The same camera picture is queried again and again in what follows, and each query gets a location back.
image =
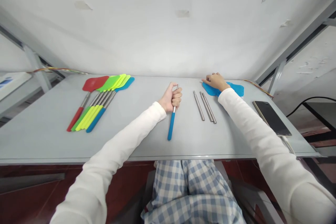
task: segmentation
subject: plaid pants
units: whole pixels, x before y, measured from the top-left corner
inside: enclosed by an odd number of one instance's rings
[[[245,223],[213,160],[157,162],[145,223]]]

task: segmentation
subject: hand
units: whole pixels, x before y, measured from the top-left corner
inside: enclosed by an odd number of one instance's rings
[[[163,94],[162,98],[158,101],[158,103],[163,107],[165,112],[172,112],[173,107],[176,107],[176,109],[180,106],[181,102],[181,91],[182,88],[179,87],[177,90],[173,90],[173,87],[177,86],[177,83],[171,82]]]
[[[212,73],[212,75],[207,75],[206,79],[202,79],[202,81],[213,88],[219,89],[221,92],[227,88],[230,88],[230,85],[226,83],[224,78],[219,73]]]

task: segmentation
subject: white long-sleeve shirt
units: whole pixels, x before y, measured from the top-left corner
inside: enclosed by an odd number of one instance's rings
[[[336,214],[335,198],[233,89],[224,90],[218,101],[244,134],[288,223],[329,223]],[[105,195],[113,174],[165,117],[164,109],[154,102],[109,140],[83,165],[51,223],[105,223]]]

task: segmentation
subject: phone screen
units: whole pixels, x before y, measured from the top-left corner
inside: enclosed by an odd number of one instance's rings
[[[261,118],[270,126],[272,130],[274,130],[278,136],[292,135],[268,102],[254,101],[253,104]]]

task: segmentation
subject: white table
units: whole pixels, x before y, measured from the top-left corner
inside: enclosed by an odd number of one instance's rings
[[[180,108],[176,112],[173,137],[167,140],[170,115],[158,123],[129,161],[162,159],[251,159],[249,146],[217,97],[206,94],[201,80],[189,78],[140,77],[114,100],[91,133],[67,132],[69,122],[84,99],[83,84],[100,75],[73,75],[56,85],[39,100],[0,128],[0,164],[76,164],[86,162],[104,143],[158,100],[170,81],[183,88]],[[297,156],[313,157],[319,153],[305,141],[271,99],[252,84],[229,80],[245,88],[244,100],[269,102],[293,134],[289,141]],[[196,91],[205,121],[201,120],[193,91]],[[203,91],[216,117],[209,121],[199,96]]]

